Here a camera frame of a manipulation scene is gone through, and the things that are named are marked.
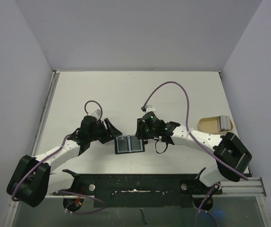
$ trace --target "white table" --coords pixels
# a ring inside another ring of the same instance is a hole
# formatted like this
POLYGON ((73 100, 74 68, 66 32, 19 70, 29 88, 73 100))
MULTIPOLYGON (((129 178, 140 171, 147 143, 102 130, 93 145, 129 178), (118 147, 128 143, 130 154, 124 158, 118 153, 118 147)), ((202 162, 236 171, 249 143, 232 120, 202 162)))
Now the white table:
MULTIPOLYGON (((109 118, 123 134, 135 134, 136 119, 143 116, 140 107, 159 84, 169 80, 180 83, 189 95, 190 128, 196 129, 203 117, 219 115, 229 115, 234 124, 218 72, 61 71, 35 155, 59 145, 65 135, 80 126, 89 99, 102 105, 103 118, 109 118)), ((186 98, 178 86, 160 88, 149 104, 165 122, 185 124, 186 98)), ((90 104, 88 109, 94 111, 97 106, 90 104)), ((232 132, 237 134, 235 124, 232 132)), ((150 141, 145 149, 142 153, 115 155, 114 141, 104 145, 93 142, 85 153, 55 172, 67 168, 80 174, 196 174, 215 163, 208 154, 184 146, 170 145, 159 155, 154 141, 150 141)))

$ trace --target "screw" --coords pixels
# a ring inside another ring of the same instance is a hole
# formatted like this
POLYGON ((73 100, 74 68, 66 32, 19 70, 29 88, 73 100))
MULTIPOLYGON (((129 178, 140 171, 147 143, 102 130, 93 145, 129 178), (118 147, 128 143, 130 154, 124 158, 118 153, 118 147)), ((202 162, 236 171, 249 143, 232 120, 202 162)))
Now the screw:
POLYGON ((94 184, 90 184, 88 189, 93 192, 95 190, 96 186, 94 184))
POLYGON ((182 189, 183 191, 187 190, 187 184, 183 183, 183 184, 181 185, 181 189, 182 189))

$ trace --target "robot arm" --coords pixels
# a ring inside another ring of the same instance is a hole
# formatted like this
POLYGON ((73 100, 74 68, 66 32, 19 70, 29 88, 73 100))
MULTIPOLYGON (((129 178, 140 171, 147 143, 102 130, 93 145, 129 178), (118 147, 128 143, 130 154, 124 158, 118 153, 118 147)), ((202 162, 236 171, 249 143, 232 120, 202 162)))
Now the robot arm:
POLYGON ((69 170, 57 174, 52 171, 71 158, 81 155, 90 147, 91 142, 98 140, 104 144, 122 135, 107 118, 103 122, 97 120, 100 114, 100 110, 97 110, 90 116, 85 116, 80 128, 67 136, 61 145, 34 157, 22 157, 8 184, 7 193, 15 194, 15 198, 36 207, 47 193, 70 188, 74 176, 69 170))
MULTIPOLYGON (((186 127, 177 122, 165 123, 154 114, 155 109, 148 107, 146 114, 137 119, 136 136, 138 139, 157 139, 167 145, 183 145, 197 150, 204 151, 203 148, 213 151, 214 156, 222 162, 243 173, 252 159, 252 155, 245 148, 239 138, 228 132, 226 135, 213 135, 196 130, 191 130, 191 134, 200 142, 201 146, 189 135, 186 127)), ((199 180, 211 187, 215 183, 228 179, 238 182, 240 177, 230 169, 217 161, 217 164, 203 169, 199 173, 199 180)))

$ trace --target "black strap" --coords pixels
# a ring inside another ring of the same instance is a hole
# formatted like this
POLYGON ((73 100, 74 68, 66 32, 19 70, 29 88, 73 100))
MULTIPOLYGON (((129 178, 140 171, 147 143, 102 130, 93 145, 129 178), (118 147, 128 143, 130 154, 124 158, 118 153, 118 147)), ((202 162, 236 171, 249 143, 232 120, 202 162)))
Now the black strap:
POLYGON ((159 142, 159 140, 157 140, 156 142, 155 142, 155 144, 154 144, 154 146, 155 146, 155 152, 156 153, 158 153, 158 154, 163 154, 166 150, 167 150, 167 148, 168 148, 168 143, 166 143, 166 148, 162 151, 162 152, 158 152, 158 150, 157 150, 157 148, 156 148, 156 144, 159 142))

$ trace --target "gray wall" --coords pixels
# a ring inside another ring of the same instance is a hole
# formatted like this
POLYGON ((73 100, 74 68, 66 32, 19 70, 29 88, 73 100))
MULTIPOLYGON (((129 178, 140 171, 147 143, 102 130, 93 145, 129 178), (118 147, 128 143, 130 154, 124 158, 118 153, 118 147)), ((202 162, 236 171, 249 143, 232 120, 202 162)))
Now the gray wall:
POLYGON ((17 0, 58 70, 221 70, 260 2, 17 0))
POLYGON ((262 176, 271 213, 271 0, 262 1, 223 70, 223 84, 242 141, 262 176))
POLYGON ((0 0, 0 226, 6 187, 21 156, 30 154, 51 68, 14 0, 0 0))

